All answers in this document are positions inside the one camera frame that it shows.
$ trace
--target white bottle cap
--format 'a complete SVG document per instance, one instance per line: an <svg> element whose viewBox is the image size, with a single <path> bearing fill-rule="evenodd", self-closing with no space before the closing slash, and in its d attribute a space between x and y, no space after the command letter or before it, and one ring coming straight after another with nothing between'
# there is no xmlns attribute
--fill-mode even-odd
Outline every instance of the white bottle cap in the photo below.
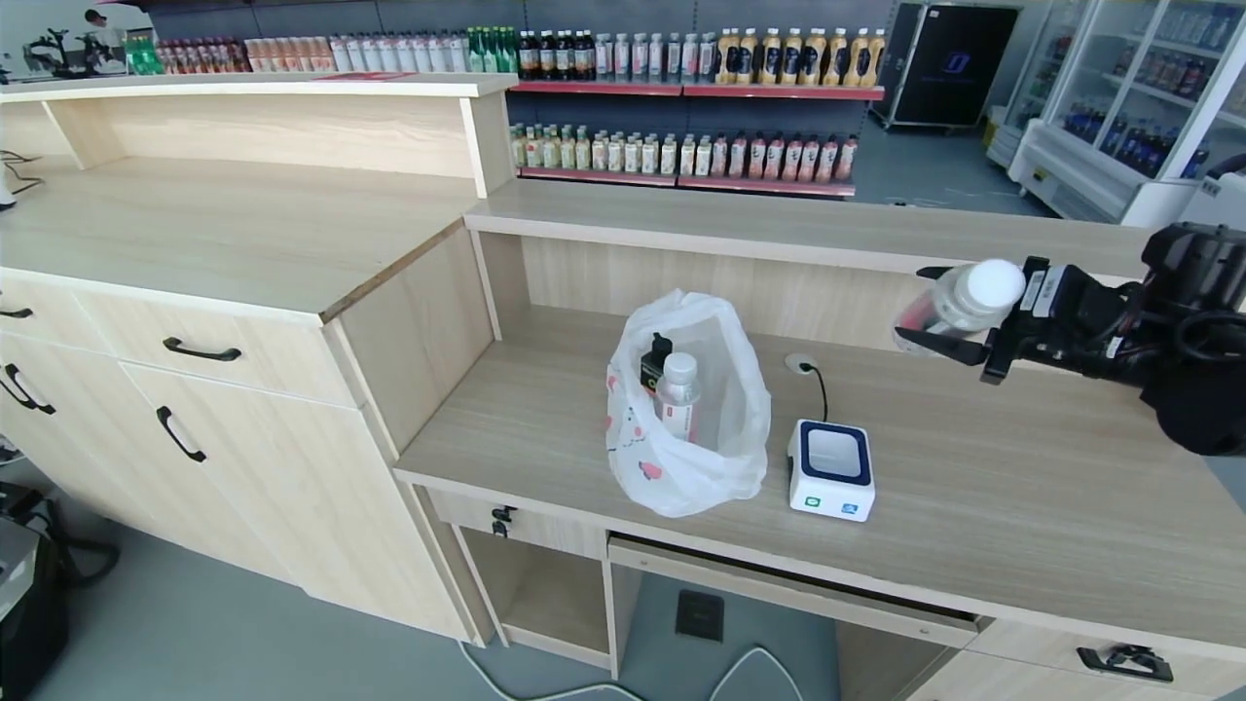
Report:
<svg viewBox="0 0 1246 701"><path fill-rule="evenodd" d="M963 290L976 306L992 311L1007 309L1025 291L1025 273L1008 260L991 258L969 268Z"/></svg>
<svg viewBox="0 0 1246 701"><path fill-rule="evenodd" d="M675 385L688 385L697 380L697 359L689 354L672 354L662 366L662 377Z"/></svg>

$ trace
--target drawer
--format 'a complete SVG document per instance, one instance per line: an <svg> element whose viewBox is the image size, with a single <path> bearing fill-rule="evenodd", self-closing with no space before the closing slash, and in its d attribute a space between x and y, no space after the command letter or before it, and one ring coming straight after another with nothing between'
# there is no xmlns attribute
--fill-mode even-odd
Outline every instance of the drawer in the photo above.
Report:
<svg viewBox="0 0 1246 701"><path fill-rule="evenodd" d="M612 537L609 562L948 647L978 635L977 616L876 595L726 558Z"/></svg>
<svg viewBox="0 0 1246 701"><path fill-rule="evenodd" d="M1211 701L1160 686L1027 665L977 652L957 652L902 701Z"/></svg>
<svg viewBox="0 0 1246 701"><path fill-rule="evenodd" d="M108 346L69 286L0 269L0 331L97 350Z"/></svg>
<svg viewBox="0 0 1246 701"><path fill-rule="evenodd" d="M1219 697L1241 686L1246 686L1246 665L1210 657L1200 657L1184 652L1174 652L1164 647L1154 649L1172 671L1172 682L1158 681L1091 670L1078 655L1079 647L1099 652L1099 659L1106 657L1110 649L1129 644L1129 640L1108 640L1090 637L1075 633L1064 633L1015 621L997 620L969 645L969 650L1033 662L1047 667L1057 667L1074 672L1113 677L1129 684L1171 689L1190 694Z"/></svg>
<svg viewBox="0 0 1246 701"><path fill-rule="evenodd" d="M117 357L356 408L321 326L208 310L176 299L77 291Z"/></svg>
<svg viewBox="0 0 1246 701"><path fill-rule="evenodd" d="M442 522L485 533L493 533L493 510L506 508L505 504L436 489L430 489L429 497ZM527 509L512 509L508 515L511 523L506 524L507 538L594 560L606 559L603 529Z"/></svg>

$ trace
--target wall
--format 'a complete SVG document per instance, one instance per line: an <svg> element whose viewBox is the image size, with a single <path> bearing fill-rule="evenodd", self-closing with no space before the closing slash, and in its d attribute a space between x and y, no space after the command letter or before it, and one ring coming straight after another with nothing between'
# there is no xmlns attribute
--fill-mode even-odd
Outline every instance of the wall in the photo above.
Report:
<svg viewBox="0 0 1246 701"><path fill-rule="evenodd" d="M97 6L95 0L0 0L0 67L19 78L30 73L21 57L21 46L47 32L49 29L69 30L67 51L81 51L82 42L74 39L95 30L82 17L96 7L108 17L108 26L127 30L152 26L151 17L130 5Z"/></svg>

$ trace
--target black cable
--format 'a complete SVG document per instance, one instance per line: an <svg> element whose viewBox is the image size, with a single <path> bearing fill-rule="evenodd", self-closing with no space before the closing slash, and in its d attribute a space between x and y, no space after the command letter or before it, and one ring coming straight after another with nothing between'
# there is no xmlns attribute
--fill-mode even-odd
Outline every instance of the black cable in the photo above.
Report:
<svg viewBox="0 0 1246 701"><path fill-rule="evenodd" d="M812 372L817 376L817 387L822 390L822 423L826 423L826 418L830 416L830 406L826 403L826 383L822 381L822 371L817 370L817 366L811 366L809 364L801 364L800 370Z"/></svg>

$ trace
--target cabinet door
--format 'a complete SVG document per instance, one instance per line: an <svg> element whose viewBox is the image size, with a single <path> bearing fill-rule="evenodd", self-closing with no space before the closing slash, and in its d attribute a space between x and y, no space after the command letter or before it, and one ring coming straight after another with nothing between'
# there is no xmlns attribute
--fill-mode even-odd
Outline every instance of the cabinet door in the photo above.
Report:
<svg viewBox="0 0 1246 701"><path fill-rule="evenodd" d="M0 366L12 364L17 369L19 382L26 382L30 369L14 362L7 354L9 341L0 335ZM152 515L142 502L128 491L128 486L108 474L82 449L61 426L65 415L52 405L56 413L47 415L29 410L19 403L26 396L7 377L0 380L5 392L0 393L0 435L11 441L30 458L45 476L76 502L117 523L140 530L156 528ZM37 397L40 405L50 405Z"/></svg>
<svg viewBox="0 0 1246 701"><path fill-rule="evenodd" d="M308 594L465 639L359 410L123 366Z"/></svg>
<svg viewBox="0 0 1246 701"><path fill-rule="evenodd" d="M5 364L21 369L22 387L56 408L49 418L101 468L100 474L83 476L86 484L71 492L91 493L111 479L151 515L146 527L120 519L123 523L218 560L289 579L203 467L169 441L115 359L12 336L5 336L0 350Z"/></svg>
<svg viewBox="0 0 1246 701"><path fill-rule="evenodd" d="M907 701L1205 701L1210 697L958 652Z"/></svg>

